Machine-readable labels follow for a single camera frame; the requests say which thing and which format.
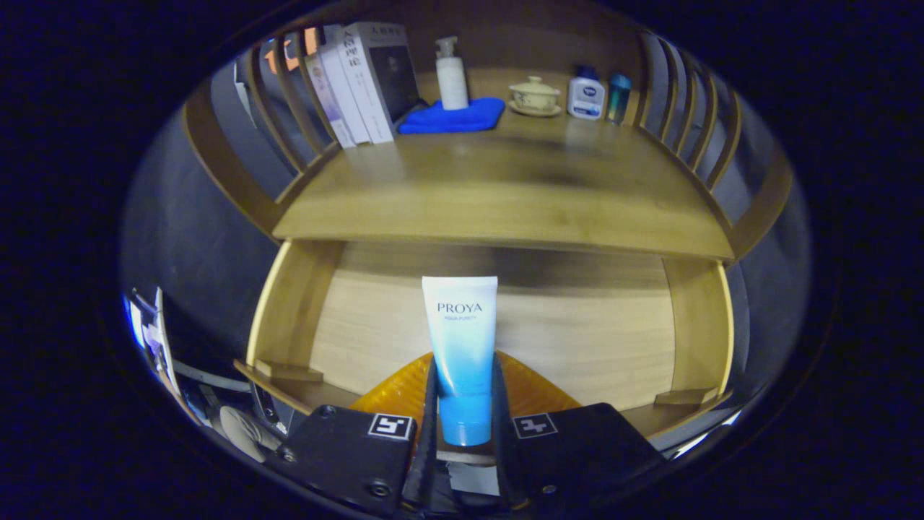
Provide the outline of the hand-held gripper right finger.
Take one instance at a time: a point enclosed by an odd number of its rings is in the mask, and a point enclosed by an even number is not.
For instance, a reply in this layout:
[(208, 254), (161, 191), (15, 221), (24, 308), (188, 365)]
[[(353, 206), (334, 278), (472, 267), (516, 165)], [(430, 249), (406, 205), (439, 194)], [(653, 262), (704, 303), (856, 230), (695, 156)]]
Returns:
[(509, 355), (495, 356), (492, 383), (498, 480), (514, 517), (613, 516), (667, 463), (613, 406), (575, 406)]

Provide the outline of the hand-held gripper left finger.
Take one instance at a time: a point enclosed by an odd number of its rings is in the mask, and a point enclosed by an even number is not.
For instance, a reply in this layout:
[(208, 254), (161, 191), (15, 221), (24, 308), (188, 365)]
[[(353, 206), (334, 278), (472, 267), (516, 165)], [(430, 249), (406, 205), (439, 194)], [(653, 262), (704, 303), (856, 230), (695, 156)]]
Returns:
[(349, 518), (401, 519), (422, 509), (436, 459), (436, 385), (426, 353), (356, 404), (318, 406), (283, 442), (278, 470)]

